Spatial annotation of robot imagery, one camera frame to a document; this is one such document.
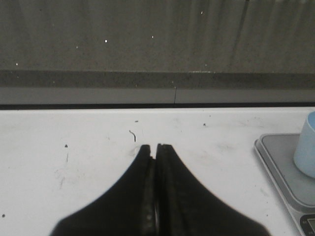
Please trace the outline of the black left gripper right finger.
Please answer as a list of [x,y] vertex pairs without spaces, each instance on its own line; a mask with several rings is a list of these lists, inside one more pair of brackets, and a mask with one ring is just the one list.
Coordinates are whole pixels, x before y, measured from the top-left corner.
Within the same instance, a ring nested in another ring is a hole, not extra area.
[[200,183],[171,145],[157,147],[156,197],[160,236],[269,235]]

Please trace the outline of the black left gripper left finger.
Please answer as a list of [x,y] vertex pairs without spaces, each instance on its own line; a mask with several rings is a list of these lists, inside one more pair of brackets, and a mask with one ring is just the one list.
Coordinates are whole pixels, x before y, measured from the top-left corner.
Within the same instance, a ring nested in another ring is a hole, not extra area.
[[119,180],[98,199],[58,222],[53,236],[154,236],[155,161],[142,145]]

